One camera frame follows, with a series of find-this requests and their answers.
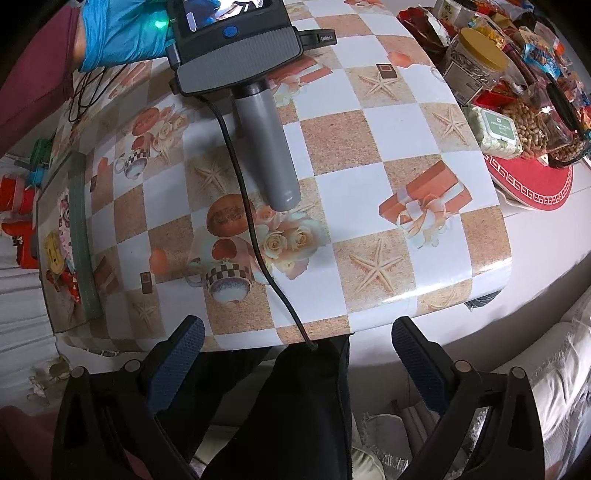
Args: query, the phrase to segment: black clamp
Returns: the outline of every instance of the black clamp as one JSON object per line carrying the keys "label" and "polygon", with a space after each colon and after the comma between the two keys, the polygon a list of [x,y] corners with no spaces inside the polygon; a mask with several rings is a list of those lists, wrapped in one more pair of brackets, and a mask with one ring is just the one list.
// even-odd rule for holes
{"label": "black clamp", "polygon": [[319,28],[318,30],[299,31],[301,46],[306,50],[336,45],[336,32],[331,28]]}

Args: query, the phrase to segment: handheld device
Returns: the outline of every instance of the handheld device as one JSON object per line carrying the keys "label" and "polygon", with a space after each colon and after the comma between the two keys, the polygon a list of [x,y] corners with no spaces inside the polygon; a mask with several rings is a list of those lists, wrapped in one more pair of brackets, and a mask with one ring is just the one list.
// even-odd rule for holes
{"label": "handheld device", "polygon": [[178,93],[230,88],[261,193],[284,212],[301,200],[300,186],[265,75],[304,50],[336,44],[334,30],[299,32],[282,0],[168,0],[175,43],[167,55]]}

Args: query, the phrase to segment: hand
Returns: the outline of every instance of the hand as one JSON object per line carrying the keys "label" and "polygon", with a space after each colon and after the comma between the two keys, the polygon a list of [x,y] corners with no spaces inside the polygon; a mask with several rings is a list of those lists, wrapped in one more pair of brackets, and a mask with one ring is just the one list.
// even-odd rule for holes
{"label": "hand", "polygon": [[81,72],[164,57],[174,42],[165,0],[86,0],[82,18]]}

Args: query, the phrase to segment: red tray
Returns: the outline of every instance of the red tray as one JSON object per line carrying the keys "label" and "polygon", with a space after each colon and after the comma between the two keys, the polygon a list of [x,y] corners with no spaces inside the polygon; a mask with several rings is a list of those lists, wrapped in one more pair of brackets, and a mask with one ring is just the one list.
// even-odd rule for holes
{"label": "red tray", "polygon": [[573,166],[556,169],[537,160],[484,155],[495,183],[521,203],[537,210],[556,210],[564,205],[573,185]]}

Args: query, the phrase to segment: black cable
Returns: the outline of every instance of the black cable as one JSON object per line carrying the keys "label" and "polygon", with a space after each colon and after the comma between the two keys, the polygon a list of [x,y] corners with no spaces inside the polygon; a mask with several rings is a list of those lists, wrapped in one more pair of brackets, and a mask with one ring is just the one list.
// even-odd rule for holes
{"label": "black cable", "polygon": [[234,144],[232,143],[232,139],[230,138],[230,133],[228,133],[228,126],[226,125],[226,121],[224,120],[223,115],[217,108],[217,106],[211,103],[210,100],[206,99],[203,95],[196,95],[195,98],[205,103],[205,105],[209,107],[209,109],[215,115],[217,122],[220,125],[220,128],[222,129],[223,139],[226,143],[228,154],[230,155],[232,167],[234,167],[234,172],[236,173],[236,179],[238,180],[238,186],[240,188],[240,194],[242,196],[242,203],[244,204],[244,212],[246,214],[246,223],[248,224],[248,233],[251,237],[252,248],[255,252],[256,261],[259,264],[259,267],[261,267],[262,274],[265,276],[273,291],[277,294],[277,296],[283,302],[283,305],[285,305],[287,311],[290,313],[291,317],[294,319],[295,325],[298,327],[298,330],[300,331],[300,334],[308,348],[310,348],[310,350],[316,350],[318,348],[318,345],[312,342],[312,340],[310,340],[310,337],[308,336],[306,329],[302,325],[300,317],[298,317],[295,308],[290,303],[285,294],[281,291],[279,285],[277,285],[277,283],[275,282],[275,279],[271,276],[271,273],[267,269],[265,261],[263,260],[263,257],[261,255],[261,250],[259,249],[258,241],[256,239],[255,222],[252,218],[251,207],[249,204],[250,200],[248,199],[248,192],[246,191],[246,185],[244,183],[242,170],[240,169],[240,164],[238,163],[238,158],[236,156],[236,150],[234,150]]}
{"label": "black cable", "polygon": [[[70,99],[70,106],[69,106],[69,111],[68,111],[68,121],[71,124],[75,124],[76,122],[79,122],[82,119],[82,117],[84,116],[84,114],[86,113],[86,111],[91,106],[93,106],[96,102],[98,102],[100,100],[100,98],[105,94],[107,89],[111,86],[111,84],[115,81],[115,79],[123,72],[123,70],[125,70],[126,67],[127,67],[127,65],[123,65],[117,71],[117,73],[115,73],[115,75],[113,75],[113,77],[107,82],[105,88],[103,88],[98,95],[97,95],[97,92],[99,91],[99,87],[101,86],[103,79],[105,78],[105,75],[107,74],[107,71],[109,70],[108,67],[103,67],[103,69],[99,73],[94,75],[92,78],[91,78],[91,75],[92,75],[92,73],[94,73],[94,70],[92,70],[92,72],[86,72],[84,74],[84,76],[81,78],[81,80],[78,82],[78,85],[76,85],[76,89],[74,90],[74,95],[72,95],[72,98]],[[90,97],[90,101],[86,104],[82,103],[82,97],[84,96],[86,89],[88,88],[89,85],[92,84],[92,82],[94,82],[99,77],[100,77],[100,79],[96,83],[95,91],[92,93],[92,96]],[[76,117],[72,118],[72,111],[74,109],[74,102],[76,102],[78,110],[77,110]]]}

